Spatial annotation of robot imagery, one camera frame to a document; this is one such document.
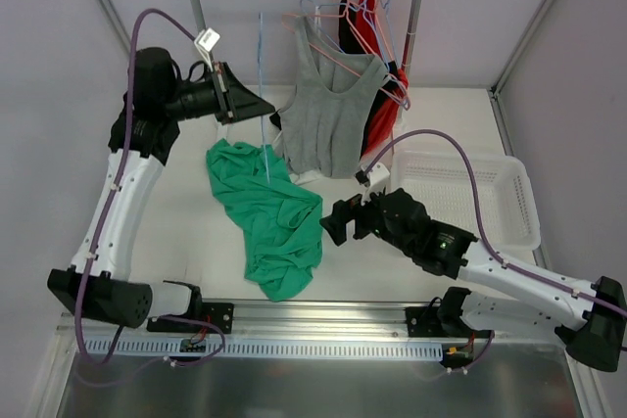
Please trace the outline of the green tank top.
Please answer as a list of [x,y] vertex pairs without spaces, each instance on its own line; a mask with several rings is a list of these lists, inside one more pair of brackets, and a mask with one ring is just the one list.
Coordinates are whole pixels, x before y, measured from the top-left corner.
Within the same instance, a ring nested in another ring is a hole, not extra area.
[[206,166],[213,196],[243,232],[245,279],[272,302],[302,293],[322,261],[322,197],[294,184],[270,146],[221,139]]

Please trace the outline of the grey tank top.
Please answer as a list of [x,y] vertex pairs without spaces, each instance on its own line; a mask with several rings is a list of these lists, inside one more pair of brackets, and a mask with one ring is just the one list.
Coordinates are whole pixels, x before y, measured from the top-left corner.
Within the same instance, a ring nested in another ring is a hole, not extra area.
[[297,52],[295,92],[279,110],[282,155],[289,170],[302,173],[319,170],[329,178],[349,178],[358,171],[333,161],[332,133],[334,109],[345,97],[336,83],[337,50],[325,44],[313,26],[303,19],[294,20]]

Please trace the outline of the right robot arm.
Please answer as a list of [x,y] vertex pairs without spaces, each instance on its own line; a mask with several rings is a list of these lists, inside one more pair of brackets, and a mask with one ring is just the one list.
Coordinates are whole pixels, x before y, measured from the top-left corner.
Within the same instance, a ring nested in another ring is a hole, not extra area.
[[338,201],[320,221],[337,246],[346,242],[349,223],[355,225],[355,239],[373,235],[429,274],[504,294],[498,300],[465,288],[449,289],[437,310],[445,334],[508,332],[561,346],[593,369],[617,370],[626,333],[626,299],[618,281],[576,279],[521,263],[472,233],[431,218],[402,189],[368,201],[361,195]]

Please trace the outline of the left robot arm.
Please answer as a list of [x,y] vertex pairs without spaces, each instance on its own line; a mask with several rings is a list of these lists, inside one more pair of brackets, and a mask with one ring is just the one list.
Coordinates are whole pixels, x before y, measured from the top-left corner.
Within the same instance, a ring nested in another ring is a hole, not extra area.
[[87,234],[66,269],[50,272],[47,286],[72,314],[127,328],[155,320],[155,331],[198,328],[205,317],[199,287],[184,282],[130,281],[136,233],[150,194],[187,119],[214,116],[231,124],[274,113],[225,62],[183,78],[168,50],[149,47],[134,56],[131,104],[111,128],[108,169]]

